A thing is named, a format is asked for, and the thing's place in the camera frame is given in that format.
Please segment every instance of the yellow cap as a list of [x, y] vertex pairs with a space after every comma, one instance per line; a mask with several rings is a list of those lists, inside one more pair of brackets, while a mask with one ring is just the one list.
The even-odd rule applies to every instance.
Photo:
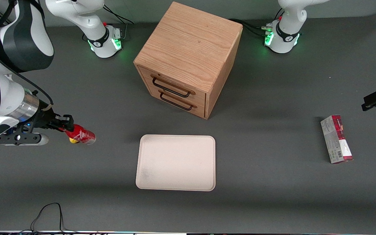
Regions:
[[72, 138], [69, 138], [69, 141], [70, 141], [71, 143], [79, 143], [79, 141], [74, 140], [74, 139], [72, 139]]

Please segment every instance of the drawer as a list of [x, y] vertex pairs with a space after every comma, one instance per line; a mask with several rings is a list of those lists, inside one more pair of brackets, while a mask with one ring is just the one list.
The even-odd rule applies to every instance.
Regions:
[[155, 89], [162, 89], [166, 91], [166, 93], [173, 94], [174, 96], [180, 98], [179, 100], [186, 100], [191, 104], [205, 106], [206, 94], [204, 92], [185, 88], [182, 85], [170, 82], [169, 79], [164, 78], [164, 76], [160, 73], [145, 69], [141, 66], [138, 67], [142, 73], [146, 85], [148, 85], [148, 89], [151, 92]]
[[173, 95], [171, 93], [168, 93], [162, 89], [154, 89], [151, 90], [152, 96], [154, 98], [160, 99], [172, 106], [178, 107], [182, 110], [187, 111], [188, 113], [192, 113], [195, 116], [199, 116], [201, 118], [204, 118], [205, 115], [205, 108], [203, 106], [199, 106], [197, 104], [189, 103], [186, 100], [183, 100], [182, 98]]

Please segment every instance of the red bottle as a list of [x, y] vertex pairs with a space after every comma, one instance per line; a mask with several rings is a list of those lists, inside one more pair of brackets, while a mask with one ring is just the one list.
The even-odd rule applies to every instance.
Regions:
[[69, 138], [82, 142], [86, 145], [91, 145], [97, 140], [94, 133], [77, 124], [73, 125], [73, 131], [65, 131], [65, 133], [69, 136]]

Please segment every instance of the green led light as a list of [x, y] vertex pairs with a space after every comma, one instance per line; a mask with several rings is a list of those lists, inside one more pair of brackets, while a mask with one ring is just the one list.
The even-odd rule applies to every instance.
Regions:
[[94, 48], [92, 48], [92, 45], [91, 45], [91, 43], [89, 42], [89, 40], [88, 40], [88, 44], [89, 44], [89, 46], [91, 47], [91, 51], [94, 51]]
[[294, 46], [297, 44], [299, 37], [300, 37], [300, 34], [297, 35], [297, 39], [295, 39]]
[[115, 49], [121, 49], [121, 40], [120, 39], [111, 39], [112, 43], [115, 46]]
[[265, 39], [265, 44], [266, 44], [267, 46], [269, 46], [269, 45], [271, 44], [273, 38], [274, 38], [274, 33], [271, 32], [271, 33], [267, 36], [267, 38]]

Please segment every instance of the red and white box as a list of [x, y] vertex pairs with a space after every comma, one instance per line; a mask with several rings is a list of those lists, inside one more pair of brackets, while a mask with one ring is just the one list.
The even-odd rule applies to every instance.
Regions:
[[329, 151], [330, 162], [337, 164], [352, 161], [352, 153], [343, 135], [342, 118], [332, 115], [321, 121], [324, 138]]

